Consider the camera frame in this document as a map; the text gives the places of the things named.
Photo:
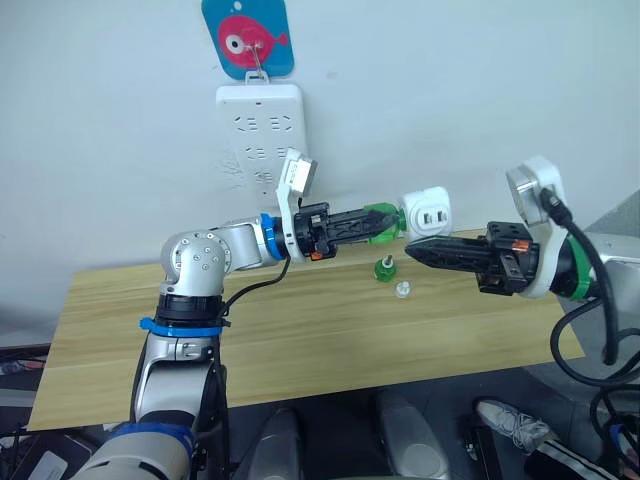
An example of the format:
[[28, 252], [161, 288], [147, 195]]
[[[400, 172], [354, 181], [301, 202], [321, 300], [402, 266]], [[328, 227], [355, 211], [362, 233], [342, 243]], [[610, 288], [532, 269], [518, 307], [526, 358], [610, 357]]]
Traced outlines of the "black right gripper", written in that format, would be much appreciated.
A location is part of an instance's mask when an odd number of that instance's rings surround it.
[[535, 280], [540, 246], [524, 224], [492, 221], [482, 240], [429, 237], [407, 245], [405, 253], [431, 268], [477, 273], [482, 293], [511, 296]]

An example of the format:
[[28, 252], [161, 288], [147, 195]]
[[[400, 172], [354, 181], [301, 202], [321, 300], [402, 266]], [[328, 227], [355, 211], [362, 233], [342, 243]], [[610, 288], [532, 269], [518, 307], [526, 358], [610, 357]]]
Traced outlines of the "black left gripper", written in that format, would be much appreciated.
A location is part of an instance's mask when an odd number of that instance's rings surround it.
[[[328, 225], [331, 226], [331, 242]], [[297, 245], [311, 261], [334, 258], [337, 246], [373, 238], [396, 225], [394, 214], [376, 209], [357, 209], [329, 216], [329, 204], [302, 206], [294, 215]]]

